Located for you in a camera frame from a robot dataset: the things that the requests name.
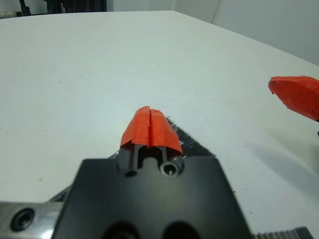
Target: red fabric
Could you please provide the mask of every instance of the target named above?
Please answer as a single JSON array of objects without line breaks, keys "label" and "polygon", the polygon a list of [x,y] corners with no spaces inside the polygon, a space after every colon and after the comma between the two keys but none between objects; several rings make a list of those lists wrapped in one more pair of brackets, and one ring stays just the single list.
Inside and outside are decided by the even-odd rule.
[{"label": "red fabric", "polygon": [[319,81],[309,76],[272,77],[268,87],[287,106],[312,120],[319,120]]},{"label": "red fabric", "polygon": [[182,153],[179,139],[162,112],[145,106],[136,111],[125,130],[121,146],[128,142],[147,147],[164,146]]}]

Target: screw hole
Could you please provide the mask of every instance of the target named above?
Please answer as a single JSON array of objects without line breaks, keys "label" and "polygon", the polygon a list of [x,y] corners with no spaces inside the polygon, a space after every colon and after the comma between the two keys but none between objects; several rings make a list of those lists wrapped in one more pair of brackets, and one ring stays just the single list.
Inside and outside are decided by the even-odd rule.
[{"label": "screw hole", "polygon": [[166,177],[176,177],[179,173],[178,167],[171,163],[171,162],[166,162],[160,166],[160,171],[162,172],[163,175]]},{"label": "screw hole", "polygon": [[15,214],[11,221],[11,229],[15,232],[20,232],[28,228],[34,218],[34,210],[25,208]]}]

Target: white wall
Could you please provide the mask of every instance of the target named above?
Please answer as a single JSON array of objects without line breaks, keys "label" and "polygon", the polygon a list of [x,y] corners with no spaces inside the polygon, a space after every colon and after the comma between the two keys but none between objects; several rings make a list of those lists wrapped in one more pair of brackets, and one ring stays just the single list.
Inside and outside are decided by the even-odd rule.
[{"label": "white wall", "polygon": [[319,0],[221,0],[213,23],[319,65]]},{"label": "white wall", "polygon": [[177,0],[109,0],[114,11],[174,10]]},{"label": "white wall", "polygon": [[219,0],[178,0],[176,11],[212,23]]},{"label": "white wall", "polygon": [[[43,0],[24,0],[32,14],[47,13],[46,2]],[[0,0],[0,11],[21,11],[19,0]]]}]

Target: red tape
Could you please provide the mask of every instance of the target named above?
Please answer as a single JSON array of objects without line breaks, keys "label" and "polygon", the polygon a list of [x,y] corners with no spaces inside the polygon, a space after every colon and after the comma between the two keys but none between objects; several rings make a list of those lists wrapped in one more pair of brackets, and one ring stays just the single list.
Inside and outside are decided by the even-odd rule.
[{"label": "red tape", "polygon": [[128,142],[147,147],[169,147],[182,154],[178,136],[163,113],[149,106],[136,111],[122,136],[121,146]]}]

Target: white table surface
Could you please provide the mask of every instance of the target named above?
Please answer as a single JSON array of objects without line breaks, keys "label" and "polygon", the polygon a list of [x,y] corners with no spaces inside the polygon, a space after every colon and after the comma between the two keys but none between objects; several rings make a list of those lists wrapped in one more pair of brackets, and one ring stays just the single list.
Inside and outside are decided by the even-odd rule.
[{"label": "white table surface", "polygon": [[0,201],[48,200],[149,105],[217,155],[252,232],[319,238],[319,123],[267,85],[318,66],[174,11],[2,19],[0,53]]}]

